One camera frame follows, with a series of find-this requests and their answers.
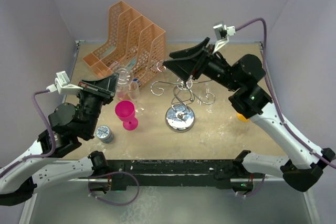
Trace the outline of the clear round wine glass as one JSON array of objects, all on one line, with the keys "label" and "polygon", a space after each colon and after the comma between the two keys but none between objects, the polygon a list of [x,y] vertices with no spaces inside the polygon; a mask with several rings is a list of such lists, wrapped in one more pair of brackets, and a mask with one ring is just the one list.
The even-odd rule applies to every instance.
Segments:
[{"label": "clear round wine glass", "polygon": [[118,73],[118,82],[116,96],[119,100],[123,100],[129,89],[130,83],[133,81],[133,72],[125,66],[116,66],[113,68],[114,73]]}]

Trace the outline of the clear champagne flute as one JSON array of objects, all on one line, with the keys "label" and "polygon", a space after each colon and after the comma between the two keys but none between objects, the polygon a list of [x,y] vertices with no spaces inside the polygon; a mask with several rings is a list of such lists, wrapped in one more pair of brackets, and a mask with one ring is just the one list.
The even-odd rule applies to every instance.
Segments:
[{"label": "clear champagne flute", "polygon": [[211,92],[209,82],[204,82],[199,87],[199,98],[201,101],[198,101],[200,106],[205,108],[205,111],[212,113],[212,104],[214,103],[214,95]]}]

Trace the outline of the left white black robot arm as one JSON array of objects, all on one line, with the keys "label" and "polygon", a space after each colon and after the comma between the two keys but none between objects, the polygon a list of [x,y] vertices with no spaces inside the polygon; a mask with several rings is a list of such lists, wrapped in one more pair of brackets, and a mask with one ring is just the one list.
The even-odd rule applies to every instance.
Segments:
[{"label": "left white black robot arm", "polygon": [[98,80],[81,80],[71,84],[65,71],[56,73],[55,83],[43,93],[75,95],[77,105],[64,102],[49,116],[44,116],[36,102],[46,130],[22,155],[1,168],[1,205],[15,206],[32,198],[43,188],[75,178],[104,177],[110,170],[100,151],[68,164],[55,162],[81,146],[80,140],[94,138],[96,125],[104,105],[113,101],[119,75],[113,73]]}]

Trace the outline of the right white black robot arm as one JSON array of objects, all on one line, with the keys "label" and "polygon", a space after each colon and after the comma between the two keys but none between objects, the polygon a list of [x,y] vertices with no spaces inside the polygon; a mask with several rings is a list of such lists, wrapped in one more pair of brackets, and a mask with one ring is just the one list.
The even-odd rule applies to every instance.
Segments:
[{"label": "right white black robot arm", "polygon": [[275,100],[258,85],[266,72],[257,56],[246,54],[233,65],[226,61],[220,49],[227,43],[222,39],[210,44],[205,38],[194,47],[170,53],[170,59],[162,65],[184,83],[205,75],[232,91],[228,99],[235,111],[258,125],[286,153],[269,156],[243,151],[234,159],[233,170],[238,177],[262,173],[283,178],[297,191],[307,191],[320,179],[335,152],[315,145],[285,120]]}]

